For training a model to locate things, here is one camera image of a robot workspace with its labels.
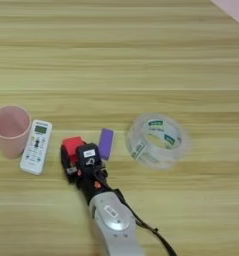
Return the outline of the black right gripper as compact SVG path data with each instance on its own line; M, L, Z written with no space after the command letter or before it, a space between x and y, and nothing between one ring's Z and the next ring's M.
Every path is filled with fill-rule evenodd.
M80 166L79 163L71 163L64 145L60 147L61 164L69 184L74 184L80 190L87 204L98 194L112 192L113 189L107 184L108 173L105 164Z

